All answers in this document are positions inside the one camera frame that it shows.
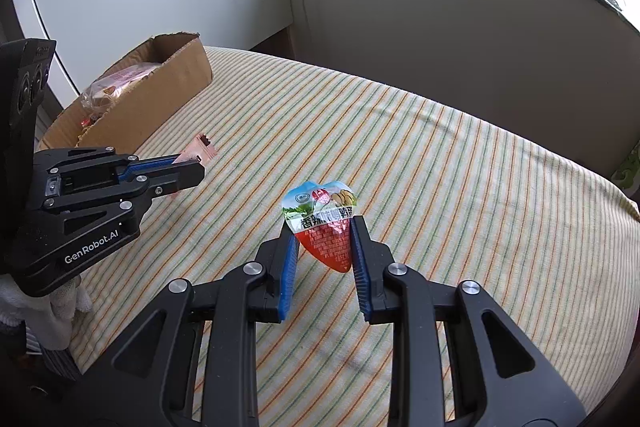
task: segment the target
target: cardboard box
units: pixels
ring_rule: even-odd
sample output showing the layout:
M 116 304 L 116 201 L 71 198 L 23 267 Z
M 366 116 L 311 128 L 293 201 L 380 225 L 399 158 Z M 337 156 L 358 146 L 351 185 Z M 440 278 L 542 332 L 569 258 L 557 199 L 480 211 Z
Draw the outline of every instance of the cardboard box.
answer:
M 100 78 L 140 62 L 162 62 L 118 99 L 82 134 L 81 121 L 91 111 L 80 98 L 51 125 L 38 149 L 113 146 L 118 154 L 133 153 L 172 114 L 212 81 L 211 66 L 199 35 L 158 35 L 130 51 Z

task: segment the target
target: silver screw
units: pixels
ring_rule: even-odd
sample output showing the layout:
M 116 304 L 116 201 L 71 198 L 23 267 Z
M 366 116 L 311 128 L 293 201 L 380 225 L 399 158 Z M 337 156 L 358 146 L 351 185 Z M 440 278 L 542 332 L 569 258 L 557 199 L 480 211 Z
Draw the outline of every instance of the silver screw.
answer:
M 247 275 L 258 275 L 262 271 L 262 265 L 260 263 L 256 263 L 252 261 L 251 263 L 247 263 L 242 267 L 242 271 Z
M 169 283 L 171 293 L 182 293 L 189 287 L 189 283 L 184 279 L 174 279 Z
M 393 275 L 404 275 L 406 273 L 406 264 L 402 263 L 391 263 L 386 267 L 389 270 L 389 273 Z
M 476 281 L 463 281 L 462 291 L 469 295 L 476 295 L 480 293 L 480 285 Z

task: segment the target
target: white glove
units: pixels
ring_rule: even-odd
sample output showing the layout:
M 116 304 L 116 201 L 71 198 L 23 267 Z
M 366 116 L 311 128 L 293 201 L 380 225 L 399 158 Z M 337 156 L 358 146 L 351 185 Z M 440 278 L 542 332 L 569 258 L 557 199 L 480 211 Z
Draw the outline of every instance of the white glove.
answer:
M 76 310 L 89 312 L 92 307 L 81 282 L 78 275 L 47 296 L 30 297 L 10 275 L 0 275 L 0 322 L 18 326 L 24 321 L 42 347 L 52 351 L 66 349 Z

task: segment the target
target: bed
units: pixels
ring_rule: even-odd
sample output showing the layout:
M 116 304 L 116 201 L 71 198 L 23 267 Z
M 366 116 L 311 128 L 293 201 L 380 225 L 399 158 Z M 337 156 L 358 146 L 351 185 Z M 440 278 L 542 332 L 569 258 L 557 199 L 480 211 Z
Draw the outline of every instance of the bed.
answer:
M 587 410 L 604 397 L 625 365 L 640 305 L 640 216 L 618 188 L 401 89 L 283 58 L 206 51 L 212 84 L 136 154 L 177 153 L 205 132 L 217 160 L 198 187 L 156 200 L 137 240 L 85 272 L 94 311 L 76 320 L 70 346 L 82 371 L 171 279 L 207 282 L 252 259 L 279 234 L 290 188 L 340 180 L 396 260 L 437 282 L 478 280 Z M 289 317 L 258 325 L 256 349 L 263 427 L 385 424 L 391 327 L 364 323 L 352 274 L 301 248 Z

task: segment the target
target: plastic bag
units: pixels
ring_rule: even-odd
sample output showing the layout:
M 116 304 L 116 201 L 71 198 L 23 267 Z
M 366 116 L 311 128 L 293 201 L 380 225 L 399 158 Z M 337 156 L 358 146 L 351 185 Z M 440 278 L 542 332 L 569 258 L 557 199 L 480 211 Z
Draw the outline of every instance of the plastic bag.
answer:
M 341 182 L 306 182 L 287 192 L 282 211 L 291 231 L 316 259 L 338 272 L 351 269 L 350 218 L 356 198 Z
M 160 64 L 156 62 L 140 62 L 104 78 L 98 78 L 80 95 L 82 107 L 94 114 L 103 115 L 113 107 L 119 97 L 158 66 Z

